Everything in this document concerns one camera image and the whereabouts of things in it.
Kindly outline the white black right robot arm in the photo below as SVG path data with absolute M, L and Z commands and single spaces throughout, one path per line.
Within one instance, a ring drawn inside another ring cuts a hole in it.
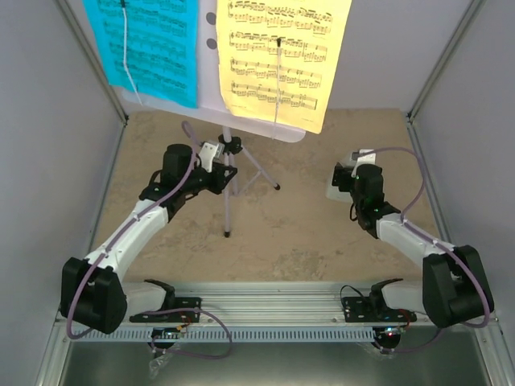
M 349 202 L 349 218 L 376 240 L 408 257 L 422 270 L 421 281 L 378 282 L 369 294 L 370 314 L 387 321 L 399 310 L 426 315 L 437 327 L 489 320 L 495 303 L 478 251 L 444 242 L 411 223 L 385 200 L 382 169 L 337 163 L 328 192 Z

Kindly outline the circuit board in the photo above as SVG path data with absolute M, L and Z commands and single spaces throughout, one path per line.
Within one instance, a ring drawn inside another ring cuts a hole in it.
M 387 326 L 387 327 L 378 327 L 375 330 L 376 338 L 379 340 L 385 339 L 396 339 L 400 337 L 403 332 L 402 328 L 398 326 Z
M 158 327 L 151 332 L 151 338 L 157 340 L 177 340 L 187 334 L 186 326 Z

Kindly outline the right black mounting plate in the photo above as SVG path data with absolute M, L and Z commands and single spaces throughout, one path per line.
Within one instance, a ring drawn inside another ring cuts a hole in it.
M 341 298 L 346 322 L 416 322 L 414 312 L 392 309 L 387 306 L 373 306 L 368 299 L 360 297 Z

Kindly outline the right circuit board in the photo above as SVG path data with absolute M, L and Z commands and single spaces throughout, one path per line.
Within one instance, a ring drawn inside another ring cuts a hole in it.
M 375 330 L 376 338 L 379 340 L 385 339 L 396 339 L 400 337 L 403 332 L 402 328 L 398 326 L 387 326 L 387 327 L 378 327 Z

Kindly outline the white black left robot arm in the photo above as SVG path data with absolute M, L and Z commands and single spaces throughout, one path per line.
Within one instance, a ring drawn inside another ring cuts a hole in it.
M 150 177 L 132 212 L 100 247 L 63 267 L 60 312 L 68 324 L 113 333 L 136 315 L 167 321 L 176 311 L 175 290 L 161 281 L 125 283 L 129 267 L 146 244 L 184 204 L 201 191 L 223 192 L 237 168 L 219 162 L 224 146 L 204 142 L 200 150 L 169 145 L 163 164 Z

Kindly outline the white metronome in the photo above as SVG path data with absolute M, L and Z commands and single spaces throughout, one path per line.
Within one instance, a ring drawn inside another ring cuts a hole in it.
M 333 167 L 326 185 L 326 197 L 342 203 L 351 203 L 351 188 L 356 169 L 363 164 L 375 164 L 376 155 L 372 149 L 359 149 L 347 153 Z

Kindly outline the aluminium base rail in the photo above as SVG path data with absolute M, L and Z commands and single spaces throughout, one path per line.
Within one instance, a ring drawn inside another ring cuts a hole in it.
M 179 297 L 202 298 L 194 326 L 325 326 L 346 324 L 341 298 L 351 288 L 330 282 L 167 283 L 146 280 L 121 283 L 100 294 L 101 312 L 94 327 L 106 334 L 137 314 L 168 314 L 162 310 Z

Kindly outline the blue sheet music page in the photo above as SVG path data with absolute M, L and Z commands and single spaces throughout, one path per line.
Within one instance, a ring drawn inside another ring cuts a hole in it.
M 149 98 L 195 109 L 197 1 L 84 1 L 107 81 L 144 105 Z

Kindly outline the yellow sheet music page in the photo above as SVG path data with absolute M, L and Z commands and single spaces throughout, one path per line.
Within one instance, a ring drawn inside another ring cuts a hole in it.
M 351 5 L 217 2 L 220 93 L 228 111 L 320 133 Z

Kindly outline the left circuit board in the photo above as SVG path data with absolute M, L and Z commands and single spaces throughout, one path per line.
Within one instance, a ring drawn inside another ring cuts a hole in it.
M 177 340 L 187 334 L 186 326 L 158 327 L 151 332 L 151 338 L 157 340 Z

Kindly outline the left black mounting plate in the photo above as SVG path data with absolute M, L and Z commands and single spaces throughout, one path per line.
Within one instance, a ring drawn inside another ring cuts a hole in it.
M 202 305 L 202 298 L 179 297 L 174 300 L 172 306 L 163 306 L 162 310 L 173 310 L 168 314 L 137 314 L 129 318 L 135 323 L 179 323 L 191 324 L 199 322 L 200 314 L 195 312 Z

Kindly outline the black mounting plate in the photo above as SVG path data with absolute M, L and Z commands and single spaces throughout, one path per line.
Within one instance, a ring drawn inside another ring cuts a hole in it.
M 202 298 L 179 297 L 174 300 L 172 306 L 163 306 L 162 310 L 173 310 L 168 314 L 137 314 L 129 318 L 135 323 L 179 323 L 191 324 L 199 322 L 200 314 L 195 312 L 202 305 Z
M 346 322 L 416 322 L 414 312 L 392 309 L 387 306 L 373 306 L 368 299 L 360 297 L 341 298 Z

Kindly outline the clear plastic bag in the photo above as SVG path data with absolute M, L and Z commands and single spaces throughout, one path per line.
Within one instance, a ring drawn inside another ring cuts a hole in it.
M 159 373 L 169 364 L 172 354 L 168 353 L 165 349 L 156 349 L 153 351 L 153 358 L 149 362 L 148 376 L 150 380 L 154 380 Z

